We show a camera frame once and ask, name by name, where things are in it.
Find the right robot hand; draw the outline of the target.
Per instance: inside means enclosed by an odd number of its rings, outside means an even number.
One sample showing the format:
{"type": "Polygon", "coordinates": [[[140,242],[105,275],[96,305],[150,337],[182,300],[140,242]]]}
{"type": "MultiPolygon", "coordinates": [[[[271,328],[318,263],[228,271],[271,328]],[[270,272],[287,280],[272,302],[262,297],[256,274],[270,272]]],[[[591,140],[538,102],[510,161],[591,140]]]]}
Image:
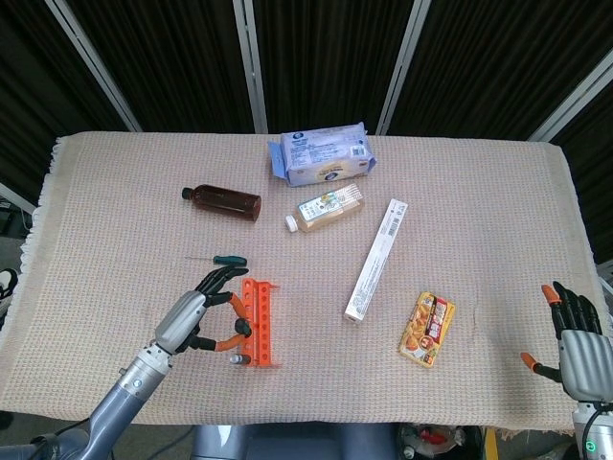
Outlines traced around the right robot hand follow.
{"type": "Polygon", "coordinates": [[[583,295],[554,281],[541,291],[550,308],[555,329],[558,366],[520,354],[531,372],[562,385],[580,403],[612,402],[612,344],[603,333],[596,307],[583,295]]]}

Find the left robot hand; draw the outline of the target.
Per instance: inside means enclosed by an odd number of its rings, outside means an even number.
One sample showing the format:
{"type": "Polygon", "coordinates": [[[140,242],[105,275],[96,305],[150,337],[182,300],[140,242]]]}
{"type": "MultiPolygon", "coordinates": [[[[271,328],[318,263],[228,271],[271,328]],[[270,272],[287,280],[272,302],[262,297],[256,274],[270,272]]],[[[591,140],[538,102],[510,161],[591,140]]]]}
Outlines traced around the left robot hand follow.
{"type": "Polygon", "coordinates": [[[248,273],[246,267],[223,266],[207,274],[195,289],[183,294],[172,306],[155,330],[154,342],[170,355],[184,353],[188,348],[211,352],[226,352],[237,347],[252,333],[242,300],[231,291],[221,289],[231,279],[248,273]],[[226,340],[213,340],[199,336],[200,321],[208,308],[230,305],[235,314],[235,334],[226,340]]]}

